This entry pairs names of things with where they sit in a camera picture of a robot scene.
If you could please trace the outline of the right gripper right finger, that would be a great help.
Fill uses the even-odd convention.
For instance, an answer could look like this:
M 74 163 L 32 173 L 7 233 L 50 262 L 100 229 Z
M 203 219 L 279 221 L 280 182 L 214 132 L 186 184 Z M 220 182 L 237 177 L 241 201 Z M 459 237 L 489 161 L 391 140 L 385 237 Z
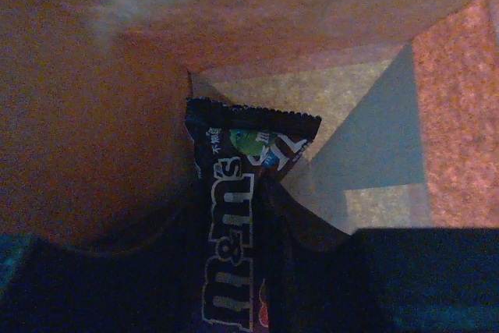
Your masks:
M 264 181 L 272 332 L 495 332 L 495 228 L 351 235 Z

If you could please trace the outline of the red paper bag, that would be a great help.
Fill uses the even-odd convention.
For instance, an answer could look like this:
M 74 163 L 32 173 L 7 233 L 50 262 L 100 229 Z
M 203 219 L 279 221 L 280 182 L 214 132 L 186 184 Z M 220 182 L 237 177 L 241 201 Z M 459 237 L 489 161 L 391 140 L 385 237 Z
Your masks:
M 90 242 L 189 179 L 189 70 L 403 41 L 469 0 L 1 0 L 1 231 Z

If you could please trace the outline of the brown chocolate candy packet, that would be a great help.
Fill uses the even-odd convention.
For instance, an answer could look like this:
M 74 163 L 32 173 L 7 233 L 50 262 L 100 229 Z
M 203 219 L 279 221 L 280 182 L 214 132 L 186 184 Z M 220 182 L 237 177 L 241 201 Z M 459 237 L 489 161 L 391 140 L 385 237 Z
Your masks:
M 265 177 L 282 180 L 314 141 L 319 116 L 186 102 L 185 124 L 202 186 L 205 233 L 196 309 L 188 332 L 267 332 Z

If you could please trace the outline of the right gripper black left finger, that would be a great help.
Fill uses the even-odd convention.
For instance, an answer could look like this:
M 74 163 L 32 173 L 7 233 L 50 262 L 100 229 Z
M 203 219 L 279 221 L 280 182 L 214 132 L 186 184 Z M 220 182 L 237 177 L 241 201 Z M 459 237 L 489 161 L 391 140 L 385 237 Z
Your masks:
M 199 306 L 208 210 L 192 195 L 113 234 L 101 256 L 37 240 L 1 302 L 3 332 L 184 332 Z

